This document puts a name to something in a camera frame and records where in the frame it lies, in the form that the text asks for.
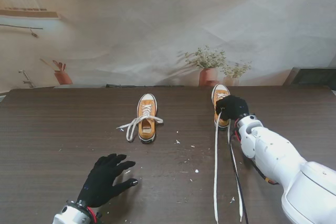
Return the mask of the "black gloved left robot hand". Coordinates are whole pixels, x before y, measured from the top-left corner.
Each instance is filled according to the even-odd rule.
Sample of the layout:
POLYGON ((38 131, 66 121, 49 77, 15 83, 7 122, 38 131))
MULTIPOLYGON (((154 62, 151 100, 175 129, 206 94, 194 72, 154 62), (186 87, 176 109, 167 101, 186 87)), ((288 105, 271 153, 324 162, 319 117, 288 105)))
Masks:
POLYGON ((124 182, 114 184, 114 181, 124 171, 135 165, 134 161, 126 161, 124 154, 110 154, 101 156, 90 171, 77 202, 83 201, 87 207, 99 208, 110 199, 138 184, 138 180, 130 178, 124 182))

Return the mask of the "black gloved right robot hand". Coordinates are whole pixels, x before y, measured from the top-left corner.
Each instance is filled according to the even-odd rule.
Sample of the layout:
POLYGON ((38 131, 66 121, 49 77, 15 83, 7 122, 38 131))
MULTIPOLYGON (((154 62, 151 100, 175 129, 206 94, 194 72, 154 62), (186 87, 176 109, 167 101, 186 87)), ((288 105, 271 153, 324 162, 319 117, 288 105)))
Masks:
POLYGON ((234 95, 228 95, 216 102, 216 113, 224 121, 237 120, 249 115, 249 108, 246 101, 234 95))

